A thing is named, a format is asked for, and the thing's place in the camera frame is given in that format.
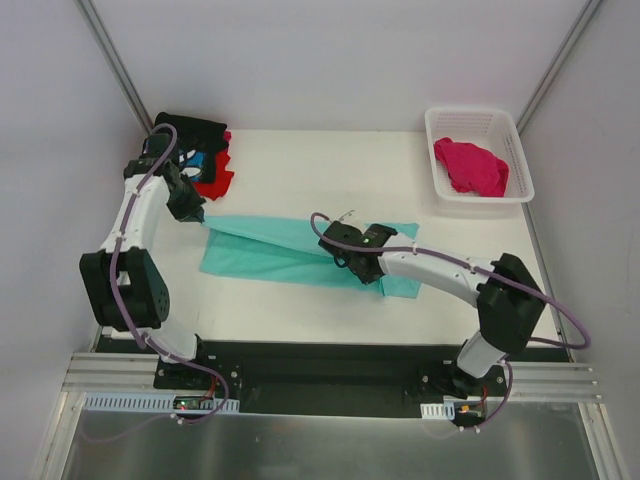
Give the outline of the teal t shirt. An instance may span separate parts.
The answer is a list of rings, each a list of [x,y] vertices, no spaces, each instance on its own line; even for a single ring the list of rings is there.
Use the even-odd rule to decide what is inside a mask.
[[[255,215],[207,216],[209,230],[200,270],[230,278],[373,292],[415,299],[421,284],[385,276],[369,285],[339,268],[319,245],[310,222]]]

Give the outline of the white plastic basket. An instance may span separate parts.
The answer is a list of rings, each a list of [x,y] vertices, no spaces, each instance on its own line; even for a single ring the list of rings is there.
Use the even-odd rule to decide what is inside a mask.
[[[425,131],[434,188],[451,207],[531,201],[535,189],[512,116],[487,107],[432,107]]]

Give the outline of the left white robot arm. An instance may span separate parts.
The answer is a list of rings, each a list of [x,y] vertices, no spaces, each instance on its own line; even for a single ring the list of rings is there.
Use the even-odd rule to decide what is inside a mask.
[[[138,347],[154,349],[188,388],[204,387],[210,363],[198,356],[198,337],[172,320],[168,286],[152,258],[160,213],[178,222],[202,223],[205,199],[179,166],[178,133],[162,123],[126,165],[124,196],[113,227],[93,253],[79,261],[97,323],[132,334]]]

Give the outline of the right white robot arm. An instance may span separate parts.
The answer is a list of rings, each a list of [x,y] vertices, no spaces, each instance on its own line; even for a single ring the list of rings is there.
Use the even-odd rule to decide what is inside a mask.
[[[545,309],[541,290],[519,257],[486,260],[423,246],[399,230],[372,224],[361,230],[333,220],[323,231],[311,216],[318,245],[336,266],[368,285],[385,277],[417,281],[475,308],[478,330],[452,363],[431,377],[435,389],[465,399],[481,388],[490,369],[525,350]]]

